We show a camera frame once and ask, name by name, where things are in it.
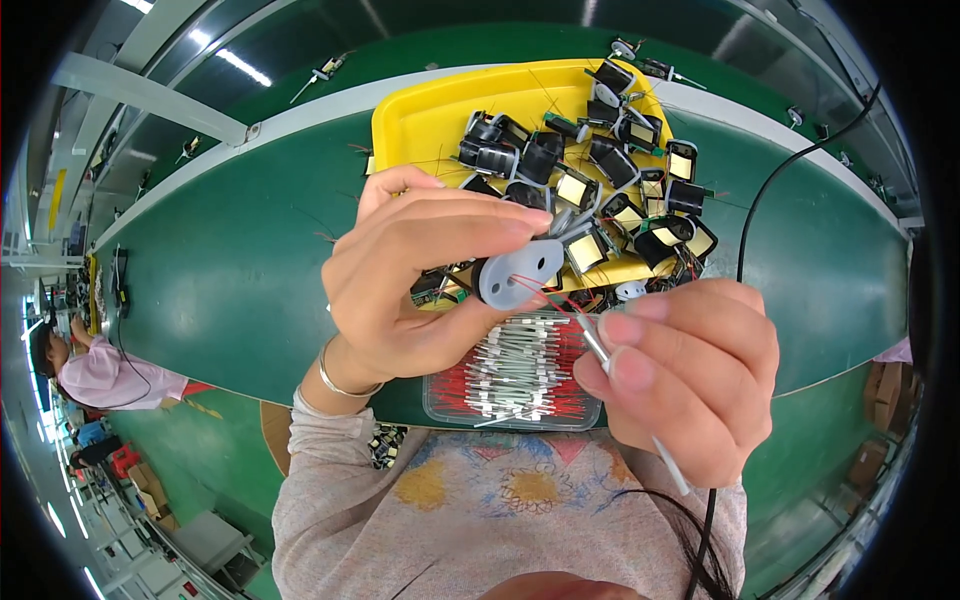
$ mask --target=silver bangle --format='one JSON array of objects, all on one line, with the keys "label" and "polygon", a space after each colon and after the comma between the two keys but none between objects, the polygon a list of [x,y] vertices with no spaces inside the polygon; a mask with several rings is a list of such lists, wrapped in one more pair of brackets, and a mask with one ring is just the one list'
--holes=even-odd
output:
[{"label": "silver bangle", "polygon": [[383,389],[383,383],[381,382],[381,383],[376,384],[376,385],[373,386],[372,388],[370,388],[370,390],[369,390],[368,392],[364,392],[363,394],[351,394],[350,392],[344,392],[343,390],[341,390],[340,388],[338,388],[336,385],[334,385],[332,381],[330,381],[330,376],[326,374],[326,366],[324,365],[324,357],[326,356],[326,349],[327,349],[327,347],[330,346],[330,342],[332,342],[332,341],[333,341],[333,338],[335,338],[335,337],[337,337],[337,336],[334,335],[333,337],[331,337],[329,340],[326,341],[326,344],[324,344],[324,349],[320,350],[320,356],[317,357],[317,367],[318,367],[318,369],[320,369],[320,378],[324,381],[324,383],[326,384],[326,387],[330,388],[330,390],[331,390],[332,392],[336,392],[337,394],[343,394],[344,396],[350,396],[350,397],[367,397],[367,396],[373,396],[374,394],[376,394],[377,392],[379,392],[380,390],[382,390],[382,389]]}]

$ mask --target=black hair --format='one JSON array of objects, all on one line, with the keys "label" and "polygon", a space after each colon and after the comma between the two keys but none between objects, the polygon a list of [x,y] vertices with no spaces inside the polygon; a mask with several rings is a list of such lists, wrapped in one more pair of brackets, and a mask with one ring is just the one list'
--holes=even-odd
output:
[{"label": "black hair", "polygon": [[44,323],[38,325],[30,334],[30,362],[34,365],[34,372],[49,379],[57,388],[57,392],[67,400],[86,410],[99,411],[100,409],[78,402],[63,389],[63,386],[57,380],[57,370],[54,369],[53,363],[47,358],[47,352],[50,350],[50,334],[53,333],[53,330],[53,324]]},{"label": "black hair", "polygon": [[683,504],[664,492],[656,490],[624,490],[613,497],[615,500],[626,493],[646,493],[654,498],[654,504],[658,500],[666,501],[670,506],[677,510],[677,513],[663,512],[670,523],[671,529],[677,535],[677,541],[680,543],[681,551],[684,553],[686,564],[690,568],[690,577],[697,578],[697,582],[703,587],[704,591],[712,600],[736,600],[736,594],[733,593],[733,586],[730,583],[730,574],[727,567],[721,562],[722,553],[714,549],[714,543],[719,546],[719,540],[710,536],[707,540],[707,555],[703,564],[697,557],[697,546],[700,544],[701,536],[704,533],[703,521],[690,512]]}]

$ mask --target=plastic container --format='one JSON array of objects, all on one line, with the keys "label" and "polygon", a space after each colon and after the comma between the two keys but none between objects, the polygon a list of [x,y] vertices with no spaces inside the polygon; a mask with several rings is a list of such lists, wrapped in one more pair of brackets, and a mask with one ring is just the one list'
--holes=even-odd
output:
[{"label": "plastic container", "polygon": [[[596,323],[596,315],[588,316]],[[560,363],[558,372],[564,372],[569,379],[564,380],[560,387],[551,390],[553,395],[562,396],[563,399],[550,399],[548,401],[553,402],[553,406],[544,405],[543,408],[552,410],[561,407],[568,414],[566,416],[540,415],[539,420],[512,417],[478,428],[523,431],[586,431],[593,427],[600,417],[600,400],[585,392],[573,380],[573,361],[589,352],[583,333],[576,321],[561,313],[543,310],[517,315],[513,319],[529,319],[534,322],[553,321],[555,323],[551,325],[551,328],[561,334],[561,340],[556,343],[557,348],[552,348],[560,356],[553,358]],[[568,321],[568,323],[561,324],[559,323],[561,321]],[[476,404],[467,404],[465,401],[465,398],[477,393],[477,389],[471,389],[466,380],[467,372],[471,371],[468,365],[475,365],[479,362],[477,361],[478,353],[488,353],[480,348],[484,345],[489,347],[488,340],[490,340],[490,336],[468,352],[467,356],[455,367],[444,372],[426,375],[423,378],[423,411],[431,419],[445,423],[476,426],[478,423],[487,423],[510,415],[511,412],[507,409],[497,409],[491,406],[491,410],[482,411]],[[534,365],[535,360],[536,357],[531,356],[530,364]]]},{"label": "plastic container", "polygon": [[[373,112],[376,170],[413,163],[439,177],[447,186],[458,187],[473,171],[450,157],[458,154],[467,120],[475,110],[482,109],[489,114],[504,112],[530,130],[549,131],[543,125],[546,112],[576,122],[578,117],[587,116],[587,100],[593,83],[593,78],[584,69],[596,71],[602,62],[602,59],[522,62],[460,73],[396,91],[384,98]],[[636,82],[627,91],[643,91],[645,96],[630,106],[663,122],[660,148],[665,149],[666,140],[672,138],[673,133],[653,93],[653,87],[633,65],[621,60],[616,60],[616,63],[636,74]],[[601,130],[593,132],[608,133]],[[564,162],[595,180],[607,181],[586,160],[588,151],[589,138],[568,146]],[[666,168],[665,157],[633,153],[630,158],[640,169]],[[550,184],[555,185],[559,178],[560,173],[555,170]],[[492,179],[492,184],[503,192],[506,181]],[[604,190],[605,195],[612,191],[607,185]],[[636,188],[632,188],[628,196],[639,202]],[[655,273],[642,260],[624,255],[593,269],[588,280],[592,281],[590,286],[615,285],[633,279],[666,275],[671,269],[672,264],[664,265]],[[583,288],[584,282],[578,277],[564,273],[565,291]]]}]

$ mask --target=woman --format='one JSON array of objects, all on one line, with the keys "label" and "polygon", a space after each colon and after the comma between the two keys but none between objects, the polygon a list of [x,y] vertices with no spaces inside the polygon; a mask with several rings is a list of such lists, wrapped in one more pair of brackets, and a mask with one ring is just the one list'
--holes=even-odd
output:
[{"label": "woman", "polygon": [[123,447],[120,438],[110,436],[96,444],[88,445],[70,455],[70,467],[80,469],[105,463],[111,454]]},{"label": "woman", "polygon": [[[442,187],[412,166],[371,176],[356,225],[323,266],[340,333],[294,395],[290,475],[273,519],[283,596],[680,598],[708,489],[718,488],[694,584],[698,597],[735,597],[740,471],[770,433],[779,362],[776,331],[748,286],[698,280],[602,317],[610,376],[590,354],[574,375],[606,403],[609,432],[414,429],[393,468],[372,467],[370,395],[395,377],[453,366],[510,315],[476,298],[419,312],[409,290],[420,272],[512,252],[551,220]],[[651,435],[692,493],[679,495]]]},{"label": "woman", "polygon": [[71,358],[70,347],[53,326],[42,324],[31,334],[31,360],[34,372],[56,380],[63,395],[84,408],[151,409],[166,397],[181,400],[214,389],[135,356],[121,354],[104,336],[87,333],[80,316],[70,322],[70,330],[87,352]]}]

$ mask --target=red stool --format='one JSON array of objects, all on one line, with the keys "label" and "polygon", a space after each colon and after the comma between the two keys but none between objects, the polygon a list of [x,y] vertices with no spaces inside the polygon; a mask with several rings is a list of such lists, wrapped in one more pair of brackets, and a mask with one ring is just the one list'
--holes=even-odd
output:
[{"label": "red stool", "polygon": [[122,448],[111,454],[113,462],[110,468],[118,479],[127,479],[127,469],[140,462],[140,453],[130,448],[132,442],[127,442]]}]

